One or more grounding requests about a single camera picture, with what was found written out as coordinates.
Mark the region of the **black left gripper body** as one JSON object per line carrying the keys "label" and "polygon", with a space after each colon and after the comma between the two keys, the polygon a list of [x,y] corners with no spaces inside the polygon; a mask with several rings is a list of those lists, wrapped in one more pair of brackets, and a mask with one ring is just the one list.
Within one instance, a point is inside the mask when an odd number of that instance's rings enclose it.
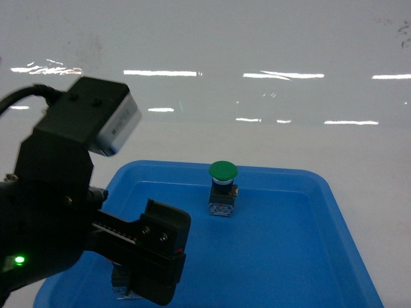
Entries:
{"label": "black left gripper body", "polygon": [[16,291],[69,269],[85,251],[131,265],[128,223],[101,210],[108,192],[89,185],[95,151],[112,155],[103,128],[38,126],[1,184],[1,291]]}

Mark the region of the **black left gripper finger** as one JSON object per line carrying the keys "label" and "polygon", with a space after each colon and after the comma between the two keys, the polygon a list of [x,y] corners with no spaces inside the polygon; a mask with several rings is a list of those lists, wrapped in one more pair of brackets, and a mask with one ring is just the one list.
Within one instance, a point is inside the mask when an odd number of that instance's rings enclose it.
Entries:
{"label": "black left gripper finger", "polygon": [[130,289],[166,306],[184,268],[191,217],[181,209],[148,200],[137,223],[137,260],[131,267]]}

